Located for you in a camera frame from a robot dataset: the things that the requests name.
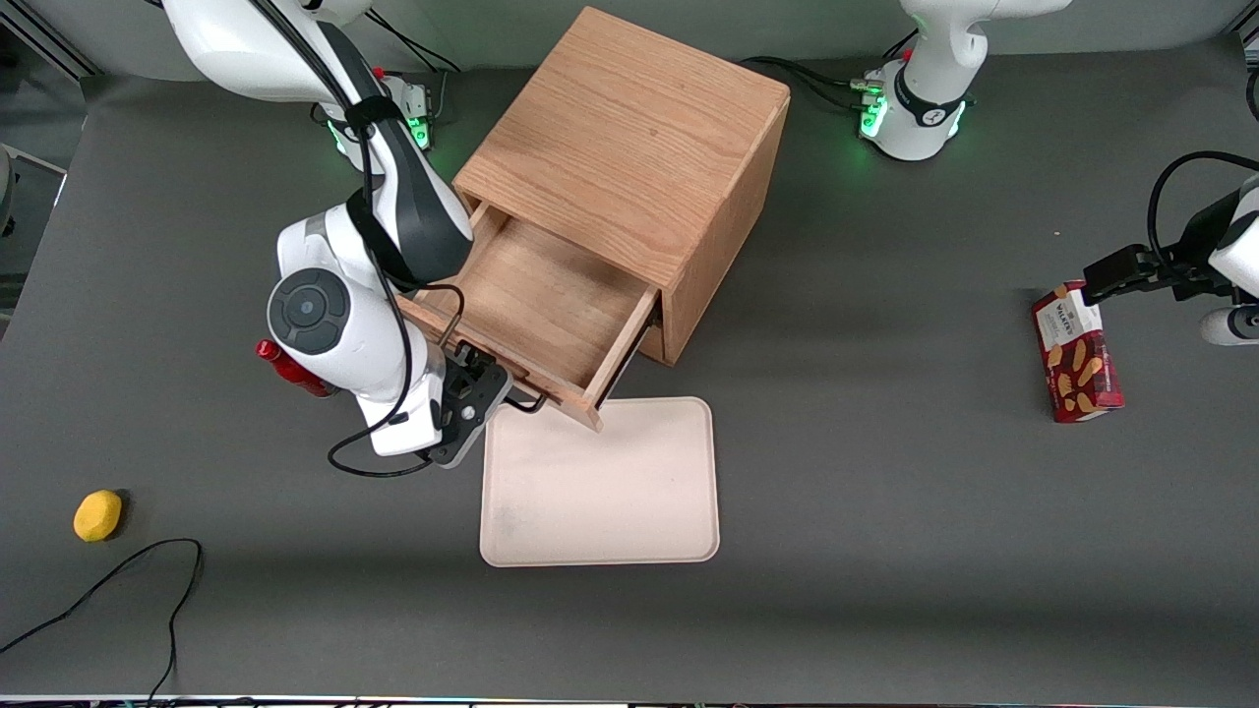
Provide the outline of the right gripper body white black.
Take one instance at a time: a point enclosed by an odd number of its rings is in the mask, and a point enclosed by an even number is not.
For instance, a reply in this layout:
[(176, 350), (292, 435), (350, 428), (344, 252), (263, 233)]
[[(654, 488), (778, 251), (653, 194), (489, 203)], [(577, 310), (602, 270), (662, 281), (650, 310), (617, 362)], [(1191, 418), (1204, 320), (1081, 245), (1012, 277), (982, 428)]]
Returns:
[(463, 456), (482, 435), (492, 409), (505, 397), (495, 397), (487, 385), (487, 367), (494, 357), (462, 344), (449, 351), (436, 344), (413, 345), (426, 355), (414, 367), (402, 407), (390, 414), (399, 397), (403, 377), (403, 348), (399, 344), (366, 344), (366, 391), (361, 412), (371, 435), (374, 452)]

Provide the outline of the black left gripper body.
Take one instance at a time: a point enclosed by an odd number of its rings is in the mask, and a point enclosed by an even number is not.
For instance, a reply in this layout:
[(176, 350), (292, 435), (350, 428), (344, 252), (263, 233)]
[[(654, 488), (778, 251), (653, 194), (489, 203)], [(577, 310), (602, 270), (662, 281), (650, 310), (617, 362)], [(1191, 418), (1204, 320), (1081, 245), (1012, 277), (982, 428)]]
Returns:
[(1209, 265), (1210, 256), (1222, 242), (1231, 226), (1233, 212), (1239, 205), (1238, 191), (1230, 191), (1212, 205), (1202, 207), (1183, 224), (1181, 238), (1173, 244), (1160, 242), (1160, 197), (1152, 197), (1147, 214), (1149, 248), (1155, 252), (1156, 273), (1152, 290), (1170, 288), (1173, 300), (1183, 301), (1200, 295), (1233, 299), (1233, 285)]

